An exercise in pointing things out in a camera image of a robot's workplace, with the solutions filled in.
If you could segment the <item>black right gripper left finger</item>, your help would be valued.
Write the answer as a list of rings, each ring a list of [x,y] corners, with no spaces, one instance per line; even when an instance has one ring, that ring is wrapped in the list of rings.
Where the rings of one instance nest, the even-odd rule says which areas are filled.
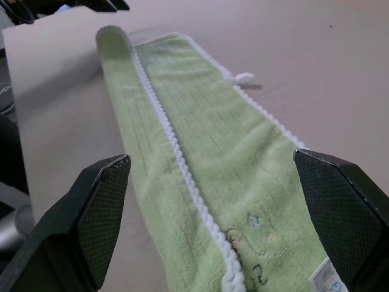
[[[98,291],[117,244],[130,169],[129,155],[83,169],[1,273],[1,291]]]

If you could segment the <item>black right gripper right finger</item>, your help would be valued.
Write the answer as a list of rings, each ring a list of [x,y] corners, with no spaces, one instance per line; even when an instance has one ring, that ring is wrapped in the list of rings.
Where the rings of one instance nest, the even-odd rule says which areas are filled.
[[[352,162],[304,149],[293,160],[329,259],[312,283],[331,291],[388,291],[388,196]]]

